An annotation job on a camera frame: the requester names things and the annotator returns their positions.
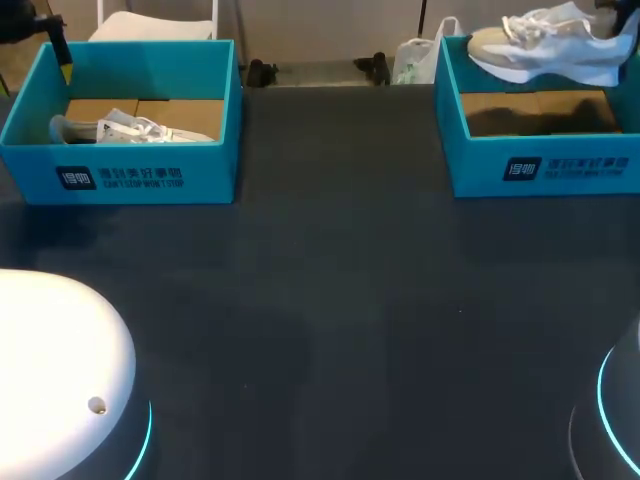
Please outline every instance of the shoe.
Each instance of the shoe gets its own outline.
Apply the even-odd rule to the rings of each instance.
[[[55,144],[215,141],[200,133],[158,125],[148,118],[134,117],[116,108],[95,123],[72,122],[62,115],[56,115],[49,123],[49,136]]]
[[[620,67],[635,53],[640,10],[611,37],[615,18],[592,16],[573,2],[503,17],[501,28],[475,32],[469,58],[495,77],[526,83],[555,73],[586,85],[614,87]]]

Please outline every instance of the blue shoe box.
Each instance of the blue shoe box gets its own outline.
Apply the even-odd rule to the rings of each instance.
[[[467,41],[468,37],[445,37],[435,82],[436,116],[456,197],[640,193],[637,55],[616,88],[593,89],[556,75],[515,85],[492,77],[469,60]],[[463,102],[467,94],[563,91],[569,97],[588,90],[600,92],[617,129],[531,136],[470,133]],[[595,121],[593,111],[590,115]],[[589,118],[578,120],[583,124]],[[575,131],[582,130],[576,126]]]
[[[233,202],[242,86],[232,41],[69,47],[71,85],[51,44],[43,45],[0,136],[0,156],[27,203]],[[223,100],[220,135],[190,144],[52,145],[49,121],[73,99]]]

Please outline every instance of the cyan led light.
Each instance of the cyan led light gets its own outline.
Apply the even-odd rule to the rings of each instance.
[[[151,438],[152,419],[153,419],[153,415],[151,413],[151,402],[149,402],[149,425],[147,426],[147,436],[144,439],[144,443],[142,444],[142,450],[140,450],[140,454],[138,455],[138,459],[136,460],[136,463],[133,464],[131,471],[126,477],[124,477],[124,480],[131,480],[133,476],[136,474],[138,467],[140,467],[140,462],[142,462],[142,457],[144,457],[144,454],[147,451],[147,447],[149,447],[149,439]]]
[[[597,387],[598,388],[598,391],[597,391],[598,410],[600,410],[600,418],[602,419],[602,424],[604,425],[604,429],[607,431],[607,435],[609,435],[609,438],[611,439],[613,446],[616,447],[616,450],[618,450],[618,453],[624,459],[624,461],[627,462],[627,465],[631,467],[631,470],[636,472],[636,475],[640,476],[640,468],[638,468],[638,466],[635,463],[633,463],[633,460],[631,460],[631,457],[627,455],[627,453],[622,448],[622,445],[620,445],[620,442],[618,442],[618,439],[613,434],[613,430],[611,430],[611,425],[609,425],[609,421],[607,420],[607,415],[604,413],[604,405],[602,403],[602,376],[604,374],[604,367],[607,364],[607,360],[609,360],[609,356],[611,355],[611,352],[613,352],[613,348],[609,350],[609,353],[607,353],[607,356],[604,357],[604,361],[602,362],[602,366],[600,367],[600,372],[598,373],[598,387]]]

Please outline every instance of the cardboard insert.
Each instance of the cardboard insert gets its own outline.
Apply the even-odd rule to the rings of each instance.
[[[602,90],[463,93],[472,137],[622,133]]]
[[[97,122],[113,108],[214,140],[220,139],[224,118],[224,100],[73,99],[65,116],[76,122]]]

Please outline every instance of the white plastic bag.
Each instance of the white plastic bag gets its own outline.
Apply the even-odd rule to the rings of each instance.
[[[393,64],[394,85],[435,81],[440,42],[447,21],[454,23],[453,35],[463,35],[460,21],[456,17],[446,17],[440,23],[435,40],[414,38],[400,45]]]

